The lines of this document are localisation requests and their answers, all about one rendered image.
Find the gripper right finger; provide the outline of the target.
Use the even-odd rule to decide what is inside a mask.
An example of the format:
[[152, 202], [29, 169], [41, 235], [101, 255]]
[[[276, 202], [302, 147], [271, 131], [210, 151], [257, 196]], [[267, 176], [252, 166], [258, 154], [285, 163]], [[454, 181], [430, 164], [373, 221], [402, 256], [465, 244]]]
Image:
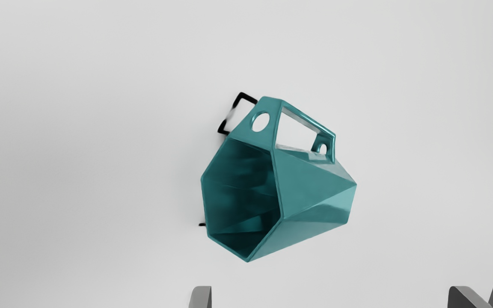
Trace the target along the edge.
[[448, 308], [493, 308], [468, 286], [452, 286], [448, 291]]

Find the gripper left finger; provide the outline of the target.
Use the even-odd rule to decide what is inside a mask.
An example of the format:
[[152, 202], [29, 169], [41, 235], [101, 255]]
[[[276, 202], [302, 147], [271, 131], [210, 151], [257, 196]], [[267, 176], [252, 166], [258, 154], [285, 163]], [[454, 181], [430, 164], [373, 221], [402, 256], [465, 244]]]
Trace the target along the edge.
[[200, 285], [193, 288], [189, 308], [213, 308], [212, 287]]

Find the teal faceted mug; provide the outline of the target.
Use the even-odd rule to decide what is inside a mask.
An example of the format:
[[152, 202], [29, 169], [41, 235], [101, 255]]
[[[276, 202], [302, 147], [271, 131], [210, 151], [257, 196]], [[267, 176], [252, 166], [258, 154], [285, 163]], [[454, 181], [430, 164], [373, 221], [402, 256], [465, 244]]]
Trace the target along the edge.
[[[310, 150], [277, 144], [283, 115], [316, 133]], [[215, 243], [250, 262], [348, 222], [357, 184], [332, 131], [284, 100], [245, 93], [217, 131], [225, 139], [200, 178]]]

